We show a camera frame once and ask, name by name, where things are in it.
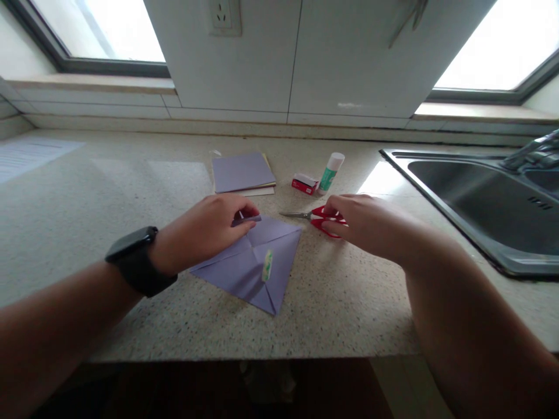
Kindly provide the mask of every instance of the left hand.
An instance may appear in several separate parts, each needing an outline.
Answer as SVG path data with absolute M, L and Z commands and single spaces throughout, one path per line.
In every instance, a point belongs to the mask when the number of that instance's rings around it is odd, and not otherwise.
M 254 221 L 246 221 L 231 227 L 239 211 L 243 216 L 259 214 L 246 197 L 207 196 L 159 231 L 150 249 L 151 262 L 159 271 L 172 276 L 214 257 L 256 226 Z

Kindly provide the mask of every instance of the scissor handle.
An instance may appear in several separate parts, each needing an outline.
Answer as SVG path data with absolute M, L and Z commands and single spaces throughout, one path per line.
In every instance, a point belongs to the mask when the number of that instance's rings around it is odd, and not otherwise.
M 345 223 L 344 217 L 339 212 L 336 212 L 336 214 L 325 214 L 324 207 L 325 205 L 315 208 L 311 212 L 313 215 L 321 216 L 323 218 L 329 218 L 330 221 L 344 221 Z
M 333 237 L 335 239 L 340 239 L 341 238 L 338 235 L 334 235 L 334 234 L 330 233 L 329 231 L 326 231 L 322 227 L 322 223 L 324 221 L 333 221 L 333 222 L 336 222 L 336 223 L 347 225 L 347 223 L 344 220 L 344 217 L 339 212 L 337 212 L 336 214 L 325 214 L 324 213 L 324 205 L 323 205 L 322 207 L 318 207 L 318 208 L 313 209 L 312 214 L 316 215 L 316 216 L 319 216 L 319 217 L 322 217 L 322 218 L 319 218 L 319 219 L 311 220 L 310 223 L 313 226 L 315 226 L 317 229 L 323 231 L 324 233 L 328 234 L 330 237 Z
M 319 218 L 319 219 L 311 220 L 310 223 L 311 223 L 313 226 L 315 226 L 318 230 L 321 230 L 321 231 L 323 231 L 324 233 L 328 234 L 330 237 L 333 237 L 334 239 L 341 239 L 340 236 L 334 235 L 334 234 L 330 233 L 329 231 L 325 230 L 325 229 L 322 227 L 322 223 L 323 223 L 324 221 L 332 221 L 332 220 L 325 220 L 324 218 Z

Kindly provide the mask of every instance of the bright window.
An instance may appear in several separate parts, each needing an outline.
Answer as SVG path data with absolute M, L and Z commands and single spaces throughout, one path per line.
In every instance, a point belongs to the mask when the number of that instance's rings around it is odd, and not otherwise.
M 143 0 L 32 0 L 71 58 L 165 62 Z
M 435 88 L 519 87 L 559 49 L 559 0 L 497 0 Z

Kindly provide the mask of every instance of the window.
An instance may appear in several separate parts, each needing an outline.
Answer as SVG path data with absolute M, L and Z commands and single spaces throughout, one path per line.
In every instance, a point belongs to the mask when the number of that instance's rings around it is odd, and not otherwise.
M 429 100 L 521 104 L 557 73 L 559 0 L 498 0 Z
M 170 77 L 143 0 L 4 0 L 60 72 Z

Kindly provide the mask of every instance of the watch strap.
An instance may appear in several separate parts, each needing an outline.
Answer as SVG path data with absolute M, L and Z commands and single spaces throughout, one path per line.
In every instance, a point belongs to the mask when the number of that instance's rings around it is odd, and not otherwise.
M 114 264 L 128 285 L 150 298 L 175 283 L 178 275 L 168 277 L 158 271 L 151 263 L 147 250 L 148 246 L 142 246 Z

